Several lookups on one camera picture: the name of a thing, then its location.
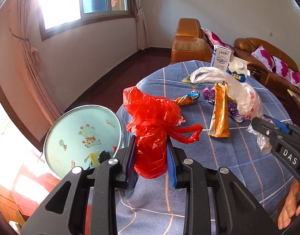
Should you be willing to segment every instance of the crumpled purple wrapper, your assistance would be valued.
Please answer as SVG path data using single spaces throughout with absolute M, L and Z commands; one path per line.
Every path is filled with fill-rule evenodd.
M 203 91 L 203 98 L 209 102 L 210 104 L 214 105 L 215 103 L 215 88 L 209 88 L 206 87 Z M 238 113 L 237 110 L 237 103 L 233 101 L 227 102 L 227 110 L 228 110 L 228 116 L 233 118 L 237 123 L 241 123 L 244 118 Z

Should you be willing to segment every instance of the brown leather sofa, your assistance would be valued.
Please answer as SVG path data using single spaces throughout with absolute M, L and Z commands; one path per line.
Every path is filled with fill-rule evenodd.
M 300 74 L 297 64 L 291 57 L 272 44 L 257 38 L 239 38 L 235 40 L 235 56 L 248 61 L 247 68 L 250 70 L 250 73 L 254 76 L 254 78 L 278 98 L 285 100 L 289 96 L 287 89 L 290 89 L 300 95 L 300 89 L 298 87 L 295 87 L 275 72 L 269 71 L 264 64 L 251 55 L 251 53 L 254 52 L 260 45 L 268 51 L 270 56 L 275 56 L 281 59 L 287 63 L 290 69 Z
M 190 60 L 211 62 L 213 48 L 203 37 L 197 19 L 181 18 L 173 41 L 171 63 Z

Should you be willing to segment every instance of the baseboard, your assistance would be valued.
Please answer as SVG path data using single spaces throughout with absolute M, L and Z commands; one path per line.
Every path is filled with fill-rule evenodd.
M 119 63 L 117 66 L 115 66 L 113 69 L 111 69 L 108 73 L 103 75 L 100 79 L 98 79 L 91 87 L 89 87 L 82 95 L 80 95 L 66 110 L 65 112 L 72 110 L 74 108 L 77 108 L 83 103 L 89 96 L 91 96 L 94 91 L 96 91 L 98 88 L 102 87 L 107 80 L 109 80 L 111 77 L 113 77 L 115 74 L 118 74 L 119 71 L 126 71 L 130 67 L 130 61 L 135 59 L 136 57 L 140 55 L 155 55 L 155 56 L 165 56 L 167 57 L 166 53 L 172 52 L 170 48 L 147 48 L 144 50 L 139 50 L 136 53 L 132 54 L 130 57 L 125 59 L 123 62 Z

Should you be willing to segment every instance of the white milk carton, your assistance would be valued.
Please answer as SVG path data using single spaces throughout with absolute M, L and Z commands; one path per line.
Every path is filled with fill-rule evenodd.
M 214 45 L 211 66 L 223 71 L 227 71 L 231 53 L 231 50 L 229 50 L 228 48 Z
M 231 57 L 227 72 L 237 79 L 240 83 L 245 82 L 248 75 L 247 72 L 247 61 L 238 57 Z

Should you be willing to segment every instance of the human hand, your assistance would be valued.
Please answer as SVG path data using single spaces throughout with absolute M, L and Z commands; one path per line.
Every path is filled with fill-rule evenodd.
M 300 213 L 300 205 L 297 207 L 297 194 L 299 191 L 300 183 L 295 179 L 278 219 L 278 227 L 280 230 L 286 228 L 291 223 L 294 214 L 298 216 Z

